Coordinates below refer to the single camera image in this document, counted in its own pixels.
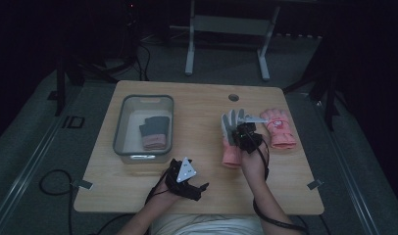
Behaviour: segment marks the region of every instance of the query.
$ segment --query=light wood desk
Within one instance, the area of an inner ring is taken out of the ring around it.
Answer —
[[[111,100],[98,139],[88,163],[84,180],[92,190],[79,189],[75,209],[79,212],[137,212],[166,164],[124,164],[114,153],[113,141],[125,96],[130,94],[168,94],[174,98],[174,141],[171,158],[191,159],[198,172],[189,180],[194,186],[209,182],[196,202],[180,200],[169,213],[254,213],[252,194],[241,169],[222,165],[221,115],[244,108],[258,116],[266,108],[288,110],[278,88],[190,84],[170,82],[121,81]],[[239,96],[232,102],[229,94]],[[292,117],[298,145],[292,150],[271,151],[267,180],[279,204],[288,214],[321,214],[323,203],[317,189],[307,184],[314,180]],[[268,135],[261,124],[257,132]]]

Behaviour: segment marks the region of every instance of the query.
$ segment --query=folded glove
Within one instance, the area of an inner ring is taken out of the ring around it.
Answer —
[[[140,125],[140,132],[145,150],[163,150],[167,147],[169,117],[150,117]]]
[[[245,122],[245,112],[242,109],[238,111],[238,114],[235,113],[235,110],[231,110],[228,115],[222,115],[222,128],[224,135],[223,165],[230,168],[239,168],[241,166],[241,150],[235,144],[232,137],[232,131],[236,129],[238,124],[243,122]]]
[[[260,118],[266,119],[266,129],[272,138],[271,146],[276,149],[292,149],[296,140],[290,130],[288,117],[284,110],[268,109],[260,113]]]

